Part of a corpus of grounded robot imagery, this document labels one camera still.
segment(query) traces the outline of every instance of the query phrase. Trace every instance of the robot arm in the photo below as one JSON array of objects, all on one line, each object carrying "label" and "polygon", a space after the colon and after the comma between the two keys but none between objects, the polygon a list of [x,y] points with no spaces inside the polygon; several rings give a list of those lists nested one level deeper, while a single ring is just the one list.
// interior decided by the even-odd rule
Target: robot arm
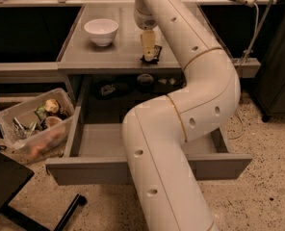
[{"label": "robot arm", "polygon": [[150,231],[218,230],[181,146],[230,118],[239,103],[239,78],[215,37],[180,0],[143,3],[147,10],[140,11],[153,15],[187,86],[134,107],[123,121],[142,210]]}]

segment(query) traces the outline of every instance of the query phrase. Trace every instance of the terrazzo floor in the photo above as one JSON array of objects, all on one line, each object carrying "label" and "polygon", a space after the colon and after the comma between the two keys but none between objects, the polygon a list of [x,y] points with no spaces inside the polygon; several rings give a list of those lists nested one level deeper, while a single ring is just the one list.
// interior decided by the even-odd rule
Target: terrazzo floor
[{"label": "terrazzo floor", "polygon": [[[225,126],[233,151],[251,154],[253,160],[236,180],[198,182],[220,230],[285,231],[285,117],[273,117],[267,123],[261,118],[243,90],[238,115]],[[56,148],[49,156],[60,152]],[[44,158],[27,163],[10,149],[3,153],[35,172],[11,206],[50,230],[77,193],[88,203],[78,207],[65,231],[148,230],[134,186],[58,186],[46,172]],[[0,230],[21,229],[0,215]]]}]

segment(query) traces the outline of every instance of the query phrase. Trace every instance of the floor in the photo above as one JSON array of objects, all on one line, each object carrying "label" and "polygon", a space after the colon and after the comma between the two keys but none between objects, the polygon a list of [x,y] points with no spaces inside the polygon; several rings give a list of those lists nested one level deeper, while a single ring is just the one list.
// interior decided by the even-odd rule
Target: floor
[{"label": "floor", "polygon": [[[200,181],[199,186],[219,230],[285,230],[285,117],[264,123],[246,90],[237,111],[225,124],[228,137],[234,153],[249,153],[252,162],[236,180]],[[60,152],[56,148],[49,156]],[[148,230],[134,186],[58,186],[45,170],[45,158],[30,163],[9,148],[3,153],[35,172],[11,206],[47,228],[54,229],[79,193],[88,203],[65,230]],[[0,216],[0,230],[21,229]]]}]

